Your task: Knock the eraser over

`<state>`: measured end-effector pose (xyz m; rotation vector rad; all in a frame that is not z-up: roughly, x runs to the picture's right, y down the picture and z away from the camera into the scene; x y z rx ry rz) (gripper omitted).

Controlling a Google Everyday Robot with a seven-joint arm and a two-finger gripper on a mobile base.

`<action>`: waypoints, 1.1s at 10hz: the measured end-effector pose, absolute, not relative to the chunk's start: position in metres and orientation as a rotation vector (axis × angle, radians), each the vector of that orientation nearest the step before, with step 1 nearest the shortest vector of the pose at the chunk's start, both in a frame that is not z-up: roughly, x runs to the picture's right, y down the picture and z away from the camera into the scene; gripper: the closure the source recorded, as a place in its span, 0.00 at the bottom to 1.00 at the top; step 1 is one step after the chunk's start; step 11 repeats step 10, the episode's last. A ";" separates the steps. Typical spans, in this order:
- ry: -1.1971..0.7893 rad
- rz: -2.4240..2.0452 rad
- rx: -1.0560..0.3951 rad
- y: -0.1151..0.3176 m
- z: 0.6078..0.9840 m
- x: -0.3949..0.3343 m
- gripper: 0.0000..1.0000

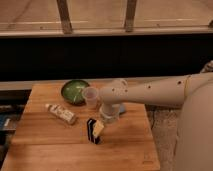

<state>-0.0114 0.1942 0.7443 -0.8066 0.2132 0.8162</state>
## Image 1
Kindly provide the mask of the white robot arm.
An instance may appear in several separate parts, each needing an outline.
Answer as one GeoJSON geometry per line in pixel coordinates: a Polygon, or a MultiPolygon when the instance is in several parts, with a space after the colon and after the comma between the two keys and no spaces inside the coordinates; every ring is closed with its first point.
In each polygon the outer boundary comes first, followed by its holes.
{"type": "Polygon", "coordinates": [[[213,73],[128,85],[113,80],[99,89],[99,109],[104,124],[115,122],[122,103],[144,103],[181,108],[177,135],[183,139],[213,137],[213,73]]]}

